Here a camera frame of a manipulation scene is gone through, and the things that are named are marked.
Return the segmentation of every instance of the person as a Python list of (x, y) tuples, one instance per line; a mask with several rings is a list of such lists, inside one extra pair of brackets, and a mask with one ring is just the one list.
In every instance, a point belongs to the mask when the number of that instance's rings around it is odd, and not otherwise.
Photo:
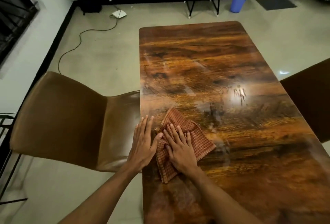
[(185, 138), (180, 126), (175, 128), (171, 124), (174, 139), (164, 130), (163, 133), (156, 135), (151, 143), (152, 123), (153, 116), (149, 120), (148, 116), (141, 118), (135, 127), (132, 148), (125, 165), (59, 224), (106, 224), (127, 185), (155, 155), (157, 144), (163, 135), (169, 142), (166, 149), (171, 163), (196, 186), (217, 223), (262, 223), (214, 184), (198, 167), (189, 132), (186, 133)]

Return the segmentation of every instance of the cable on floor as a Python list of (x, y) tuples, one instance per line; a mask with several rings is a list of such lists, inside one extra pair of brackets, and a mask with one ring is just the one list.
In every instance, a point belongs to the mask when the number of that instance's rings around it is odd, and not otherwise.
[[(118, 8), (117, 6), (115, 6), (115, 5), (113, 5), (113, 6), (114, 6), (116, 9), (120, 10), (119, 15), (118, 15), (118, 17), (120, 17), (120, 13), (121, 13), (122, 10), (119, 9), (119, 8)], [(61, 56), (60, 59), (58, 60), (57, 70), (58, 70), (58, 72), (59, 72), (60, 74), (62, 74), (61, 71), (60, 71), (60, 62), (61, 62), (61, 59), (64, 57), (64, 55), (66, 55), (67, 53), (72, 52), (73, 50), (76, 50), (76, 49), (80, 46), (80, 44), (81, 44), (81, 42), (82, 42), (82, 41), (81, 41), (81, 35), (82, 35), (83, 33), (88, 32), (88, 31), (100, 31), (100, 32), (110, 31), (110, 30), (114, 29), (114, 28), (117, 26), (118, 20), (120, 20), (120, 18), (116, 18), (116, 17), (114, 17), (113, 15), (110, 15), (109, 17), (112, 18), (112, 19), (116, 19), (116, 24), (115, 24), (114, 27), (109, 28), (109, 29), (105, 29), (105, 30), (101, 30), (101, 29), (87, 29), (87, 30), (85, 30), (85, 31), (82, 31), (82, 32), (79, 34), (80, 42), (79, 42), (78, 46), (76, 46), (75, 48), (73, 48), (73, 49), (71, 49), (71, 50), (65, 52), (64, 54), (62, 54), (62, 56)]]

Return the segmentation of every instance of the person's right arm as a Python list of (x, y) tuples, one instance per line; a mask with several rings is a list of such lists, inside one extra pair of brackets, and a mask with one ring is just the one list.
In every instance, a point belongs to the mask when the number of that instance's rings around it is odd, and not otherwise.
[(208, 203), (218, 224), (262, 224), (253, 214), (238, 204), (229, 194), (223, 191), (197, 166), (194, 150), (191, 145), (190, 133), (186, 138), (180, 128), (171, 124), (174, 140), (166, 130), (164, 135), (170, 146), (166, 149), (174, 167), (186, 175)]

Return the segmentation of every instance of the floor mat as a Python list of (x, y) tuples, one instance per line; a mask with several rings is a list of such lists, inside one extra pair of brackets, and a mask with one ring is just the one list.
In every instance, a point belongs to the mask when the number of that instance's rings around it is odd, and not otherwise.
[(264, 9), (277, 10), (285, 8), (296, 8), (297, 6), (289, 0), (256, 0)]

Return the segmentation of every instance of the blue plastic bucket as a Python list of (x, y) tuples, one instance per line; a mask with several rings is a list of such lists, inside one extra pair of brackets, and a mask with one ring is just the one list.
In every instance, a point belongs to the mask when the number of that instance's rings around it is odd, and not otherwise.
[(232, 13), (239, 13), (245, 1), (246, 0), (233, 0), (231, 3), (230, 11)]

